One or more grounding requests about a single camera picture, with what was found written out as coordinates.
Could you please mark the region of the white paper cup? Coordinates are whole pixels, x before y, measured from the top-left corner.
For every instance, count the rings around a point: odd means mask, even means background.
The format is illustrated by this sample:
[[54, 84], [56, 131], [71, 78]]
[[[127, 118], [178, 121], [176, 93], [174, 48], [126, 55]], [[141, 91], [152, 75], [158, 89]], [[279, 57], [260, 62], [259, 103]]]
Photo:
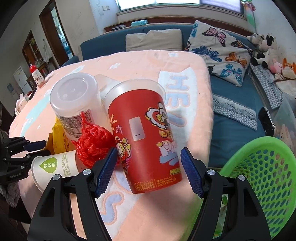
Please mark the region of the white paper cup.
[[41, 192], [44, 192], [55, 174], [70, 177], [79, 173], [76, 165], [76, 151], [45, 157], [38, 156], [32, 161], [31, 170], [35, 185]]

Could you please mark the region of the yellow snack wrapper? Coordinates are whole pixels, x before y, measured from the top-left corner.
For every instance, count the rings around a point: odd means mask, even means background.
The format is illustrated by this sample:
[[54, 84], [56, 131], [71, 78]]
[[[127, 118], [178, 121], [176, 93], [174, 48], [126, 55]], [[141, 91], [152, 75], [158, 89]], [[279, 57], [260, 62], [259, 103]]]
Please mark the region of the yellow snack wrapper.
[[62, 123], [57, 117], [55, 118], [52, 132], [48, 135], [48, 140], [44, 149], [50, 151], [52, 155], [75, 150], [75, 146], [68, 140]]

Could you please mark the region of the red printed cup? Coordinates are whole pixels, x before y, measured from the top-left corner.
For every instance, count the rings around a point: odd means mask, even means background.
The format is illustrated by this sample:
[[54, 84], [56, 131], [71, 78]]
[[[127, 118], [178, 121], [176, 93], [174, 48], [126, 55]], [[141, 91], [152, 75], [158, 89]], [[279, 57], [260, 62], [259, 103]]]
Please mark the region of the red printed cup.
[[165, 97], [157, 82], [132, 79], [112, 87], [104, 99], [118, 156], [134, 194], [182, 180]]

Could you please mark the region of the white tissue pack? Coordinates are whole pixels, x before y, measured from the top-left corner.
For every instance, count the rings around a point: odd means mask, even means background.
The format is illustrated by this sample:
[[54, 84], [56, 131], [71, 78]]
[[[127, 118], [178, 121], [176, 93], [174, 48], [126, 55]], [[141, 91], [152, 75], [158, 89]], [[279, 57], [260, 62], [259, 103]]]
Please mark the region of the white tissue pack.
[[23, 110], [28, 101], [29, 97], [27, 96], [27, 94], [20, 94], [19, 99], [16, 101], [15, 115], [18, 115]]

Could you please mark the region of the green plastic basket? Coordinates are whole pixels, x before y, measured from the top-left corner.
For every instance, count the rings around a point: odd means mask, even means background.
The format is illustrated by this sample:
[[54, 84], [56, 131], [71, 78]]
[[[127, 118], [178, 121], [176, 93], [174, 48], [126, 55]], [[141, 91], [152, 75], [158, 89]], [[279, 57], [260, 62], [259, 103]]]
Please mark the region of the green plastic basket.
[[219, 172], [244, 175], [266, 216], [271, 238], [279, 237], [295, 211], [295, 156], [275, 137], [260, 137], [239, 149]]

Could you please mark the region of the red knitted yarn piece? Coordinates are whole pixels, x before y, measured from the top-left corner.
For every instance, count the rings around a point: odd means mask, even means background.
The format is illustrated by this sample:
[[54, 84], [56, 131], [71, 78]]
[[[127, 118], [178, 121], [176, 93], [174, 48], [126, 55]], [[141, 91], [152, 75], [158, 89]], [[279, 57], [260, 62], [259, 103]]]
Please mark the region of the red knitted yarn piece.
[[103, 160], [108, 152], [115, 148], [115, 138], [106, 128], [86, 121], [84, 112], [81, 117], [81, 136], [71, 143], [76, 148], [79, 160], [87, 168], [92, 168], [97, 161]]

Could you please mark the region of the red cap white bottle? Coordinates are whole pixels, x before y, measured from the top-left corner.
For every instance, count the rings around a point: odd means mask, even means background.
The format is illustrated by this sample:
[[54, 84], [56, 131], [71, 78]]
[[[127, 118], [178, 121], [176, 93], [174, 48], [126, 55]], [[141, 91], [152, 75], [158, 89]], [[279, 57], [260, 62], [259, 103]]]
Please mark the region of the red cap white bottle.
[[30, 65], [30, 73], [38, 88], [42, 88], [46, 84], [46, 80], [35, 65]]

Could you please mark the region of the large clear plastic cup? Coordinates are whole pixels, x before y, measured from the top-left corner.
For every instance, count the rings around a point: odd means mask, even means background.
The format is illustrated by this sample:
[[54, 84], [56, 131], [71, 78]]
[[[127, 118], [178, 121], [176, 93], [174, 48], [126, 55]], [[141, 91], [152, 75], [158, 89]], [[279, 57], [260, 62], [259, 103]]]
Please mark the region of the large clear plastic cup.
[[81, 112], [87, 122], [111, 130], [98, 83], [88, 73], [72, 73], [57, 81], [50, 93], [50, 104], [71, 141], [82, 134]]

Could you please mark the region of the pink fleece table blanket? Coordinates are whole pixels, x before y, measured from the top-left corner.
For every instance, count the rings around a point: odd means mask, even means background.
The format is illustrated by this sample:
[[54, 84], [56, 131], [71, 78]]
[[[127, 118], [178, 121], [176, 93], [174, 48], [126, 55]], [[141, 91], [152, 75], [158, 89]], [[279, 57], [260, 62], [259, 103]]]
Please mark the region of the pink fleece table blanket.
[[50, 93], [75, 73], [95, 77], [103, 91], [100, 125], [114, 137], [122, 164], [96, 205], [113, 240], [186, 240], [200, 198], [180, 163], [187, 147], [209, 161], [213, 101], [205, 61], [189, 52], [120, 52], [53, 71], [16, 116], [11, 137], [46, 140], [56, 115]]

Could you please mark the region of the blue sofa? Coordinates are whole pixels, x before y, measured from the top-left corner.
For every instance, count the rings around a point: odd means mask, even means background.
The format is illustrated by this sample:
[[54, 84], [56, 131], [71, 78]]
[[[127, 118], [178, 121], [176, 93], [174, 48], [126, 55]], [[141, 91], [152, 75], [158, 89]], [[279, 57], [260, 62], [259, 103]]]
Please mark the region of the blue sofa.
[[[147, 33], [150, 30], [179, 29], [182, 32], [182, 47], [188, 46], [188, 39], [192, 31], [192, 24], [151, 24], [140, 27], [125, 28], [113, 32], [108, 32], [98, 37], [83, 42], [80, 45], [83, 60], [94, 59], [101, 56], [111, 55], [126, 50], [125, 37], [128, 34]], [[225, 108], [217, 102], [219, 96], [230, 101], [246, 106], [259, 113], [263, 107], [269, 108], [269, 100], [266, 97], [261, 85], [261, 79], [254, 74], [249, 67], [245, 73], [243, 85], [235, 85], [218, 78], [210, 76], [212, 92], [214, 98], [214, 125], [210, 146], [209, 166], [222, 168], [226, 162], [243, 145], [251, 140], [263, 137], [264, 130], [261, 123], [257, 124], [257, 129], [253, 129], [246, 122], [239, 122], [234, 116], [231, 108]]]

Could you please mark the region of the grey patterned cloth strip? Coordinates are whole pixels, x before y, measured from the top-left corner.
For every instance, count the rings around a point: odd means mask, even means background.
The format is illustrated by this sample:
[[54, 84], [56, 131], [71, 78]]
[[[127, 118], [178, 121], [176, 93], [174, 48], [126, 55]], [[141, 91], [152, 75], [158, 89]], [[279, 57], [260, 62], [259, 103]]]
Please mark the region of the grey patterned cloth strip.
[[247, 108], [225, 97], [212, 94], [213, 111], [253, 130], [257, 130], [257, 116], [253, 109]]

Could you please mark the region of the clear plastic storage box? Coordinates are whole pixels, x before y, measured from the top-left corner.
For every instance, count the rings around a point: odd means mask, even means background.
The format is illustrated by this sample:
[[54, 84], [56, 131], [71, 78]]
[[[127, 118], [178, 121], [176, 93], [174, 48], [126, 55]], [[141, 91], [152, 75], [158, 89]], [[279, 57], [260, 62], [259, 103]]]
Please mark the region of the clear plastic storage box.
[[295, 98], [284, 93], [281, 106], [273, 122], [275, 136], [283, 141], [295, 153]]

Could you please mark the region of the orange fox plush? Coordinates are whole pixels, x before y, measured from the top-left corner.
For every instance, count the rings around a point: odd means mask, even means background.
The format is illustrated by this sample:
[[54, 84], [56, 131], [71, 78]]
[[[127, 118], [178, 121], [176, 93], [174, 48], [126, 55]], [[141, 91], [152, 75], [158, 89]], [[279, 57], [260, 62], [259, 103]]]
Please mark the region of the orange fox plush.
[[296, 71], [295, 71], [295, 63], [290, 63], [287, 61], [287, 58], [283, 58], [282, 61], [282, 75], [287, 79], [295, 79], [296, 78]]

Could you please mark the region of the pink plush toy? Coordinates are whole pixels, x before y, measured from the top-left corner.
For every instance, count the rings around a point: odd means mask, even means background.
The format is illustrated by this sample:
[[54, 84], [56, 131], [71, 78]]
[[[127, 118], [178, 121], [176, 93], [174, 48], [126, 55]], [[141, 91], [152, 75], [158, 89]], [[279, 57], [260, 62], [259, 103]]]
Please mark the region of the pink plush toy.
[[283, 65], [279, 63], [276, 59], [273, 59], [269, 64], [269, 70], [272, 74], [281, 74], [283, 71]]

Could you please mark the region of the butterfly print pillow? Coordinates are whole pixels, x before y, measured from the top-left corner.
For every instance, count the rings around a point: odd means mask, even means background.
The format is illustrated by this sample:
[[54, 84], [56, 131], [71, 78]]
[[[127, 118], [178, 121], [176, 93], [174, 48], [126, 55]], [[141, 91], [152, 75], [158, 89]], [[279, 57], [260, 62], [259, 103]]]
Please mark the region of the butterfly print pillow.
[[210, 74], [237, 87], [243, 84], [253, 50], [227, 32], [196, 20], [186, 50], [202, 57]]

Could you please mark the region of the beige cushion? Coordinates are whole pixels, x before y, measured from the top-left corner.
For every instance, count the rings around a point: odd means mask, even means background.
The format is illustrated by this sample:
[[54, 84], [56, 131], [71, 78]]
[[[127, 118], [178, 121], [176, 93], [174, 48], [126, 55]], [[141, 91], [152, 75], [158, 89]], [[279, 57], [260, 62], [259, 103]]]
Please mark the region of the beige cushion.
[[164, 50], [182, 51], [183, 39], [180, 29], [150, 30], [146, 34], [128, 34], [125, 37], [125, 50]]

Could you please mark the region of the black white plush cow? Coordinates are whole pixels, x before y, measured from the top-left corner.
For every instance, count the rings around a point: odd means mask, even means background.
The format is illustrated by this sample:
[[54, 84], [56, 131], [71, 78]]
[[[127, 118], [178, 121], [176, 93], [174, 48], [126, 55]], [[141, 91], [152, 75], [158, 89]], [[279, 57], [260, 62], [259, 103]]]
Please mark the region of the black white plush cow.
[[256, 50], [251, 57], [253, 66], [261, 65], [265, 69], [269, 69], [269, 64], [273, 59], [278, 59], [278, 44], [273, 35], [264, 36], [264, 40], [260, 45], [256, 45]]

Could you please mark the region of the grey plush toy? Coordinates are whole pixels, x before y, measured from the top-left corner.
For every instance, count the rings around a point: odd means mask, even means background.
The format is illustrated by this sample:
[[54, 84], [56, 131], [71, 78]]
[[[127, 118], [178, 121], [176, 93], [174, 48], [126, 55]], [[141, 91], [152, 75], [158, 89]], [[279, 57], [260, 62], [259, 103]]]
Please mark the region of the grey plush toy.
[[262, 41], [264, 40], [263, 35], [259, 35], [257, 33], [253, 33], [251, 36], [246, 37], [249, 42], [251, 42], [253, 45], [260, 45]]

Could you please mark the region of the window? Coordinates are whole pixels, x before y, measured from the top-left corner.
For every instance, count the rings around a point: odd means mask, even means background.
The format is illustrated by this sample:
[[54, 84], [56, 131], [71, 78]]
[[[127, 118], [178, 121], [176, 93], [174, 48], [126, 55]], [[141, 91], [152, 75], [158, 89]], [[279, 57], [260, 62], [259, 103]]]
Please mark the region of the window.
[[139, 8], [142, 6], [168, 6], [172, 4], [181, 4], [184, 6], [213, 6], [240, 14], [243, 14], [244, 12], [242, 3], [239, 0], [119, 0], [116, 1], [116, 3], [121, 11], [126, 9]]

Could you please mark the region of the dark wooden door frame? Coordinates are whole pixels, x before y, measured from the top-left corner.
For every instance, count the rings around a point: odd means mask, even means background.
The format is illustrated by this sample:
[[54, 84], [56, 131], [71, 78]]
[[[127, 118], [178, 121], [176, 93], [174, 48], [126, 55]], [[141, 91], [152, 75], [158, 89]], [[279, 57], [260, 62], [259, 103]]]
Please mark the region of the dark wooden door frame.
[[74, 56], [74, 53], [61, 23], [56, 2], [48, 1], [39, 18], [55, 60], [62, 66]]

